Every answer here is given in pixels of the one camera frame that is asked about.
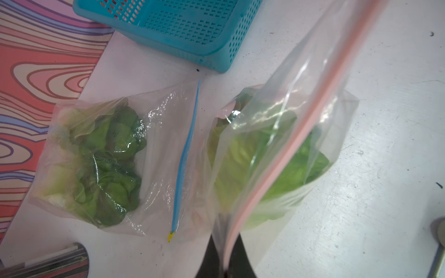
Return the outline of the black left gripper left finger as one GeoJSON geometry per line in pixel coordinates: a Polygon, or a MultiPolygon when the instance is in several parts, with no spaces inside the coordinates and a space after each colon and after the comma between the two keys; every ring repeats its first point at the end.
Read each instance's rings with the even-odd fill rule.
{"type": "Polygon", "coordinates": [[[213,240],[210,236],[206,252],[201,263],[196,278],[219,278],[220,277],[220,259],[213,240]]]}

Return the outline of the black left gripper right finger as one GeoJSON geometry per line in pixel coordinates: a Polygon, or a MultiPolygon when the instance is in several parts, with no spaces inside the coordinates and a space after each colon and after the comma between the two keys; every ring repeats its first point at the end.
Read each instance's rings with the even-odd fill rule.
{"type": "Polygon", "coordinates": [[[235,242],[230,261],[229,267],[225,271],[226,278],[256,278],[256,274],[250,264],[248,255],[246,253],[245,246],[241,235],[235,242]]]}

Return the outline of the pink-zip clear zip-top bag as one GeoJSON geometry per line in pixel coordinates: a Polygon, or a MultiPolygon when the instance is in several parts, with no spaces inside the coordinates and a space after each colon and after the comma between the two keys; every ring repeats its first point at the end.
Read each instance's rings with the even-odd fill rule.
{"type": "Polygon", "coordinates": [[[313,189],[316,180],[262,205],[263,210],[271,210],[280,202],[299,201],[296,207],[288,206],[282,218],[246,228],[252,212],[314,128],[319,134],[312,141],[312,149],[328,158],[328,170],[338,159],[359,104],[345,89],[350,68],[384,6],[385,1],[334,1],[262,87],[242,91],[253,97],[222,132],[213,164],[206,146],[206,204],[214,218],[211,235],[220,259],[219,278],[225,278],[238,235],[253,267],[254,252],[266,251],[313,189]],[[214,184],[230,143],[263,127],[278,130],[292,115],[296,121],[282,136],[270,137],[262,160],[233,203],[222,205],[214,184]]]}

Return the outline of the light green chinese cabbage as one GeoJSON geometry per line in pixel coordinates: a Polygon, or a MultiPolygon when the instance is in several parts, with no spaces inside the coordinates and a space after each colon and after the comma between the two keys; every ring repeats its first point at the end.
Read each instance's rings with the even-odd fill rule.
{"type": "MultiPolygon", "coordinates": [[[[216,118],[216,125],[212,128],[207,141],[207,155],[211,164],[214,163],[222,132],[241,113],[252,97],[252,94],[247,92],[238,94],[227,105],[230,110],[229,115],[216,118]]],[[[282,136],[296,119],[297,117],[292,115],[290,119],[284,121],[278,130],[274,130],[272,126],[263,127],[253,132],[247,132],[230,143],[227,158],[222,163],[214,184],[222,205],[232,204],[244,188],[252,172],[256,170],[258,163],[262,160],[270,137],[272,135],[282,136]]],[[[331,166],[328,158],[320,151],[312,149],[312,141],[318,134],[317,127],[310,132],[300,149],[264,195],[255,211],[252,212],[245,223],[246,228],[255,228],[268,220],[282,218],[287,212],[287,207],[296,207],[299,203],[298,200],[280,202],[277,207],[271,210],[263,210],[261,206],[295,193],[299,188],[318,179],[328,170],[331,166]]]]}

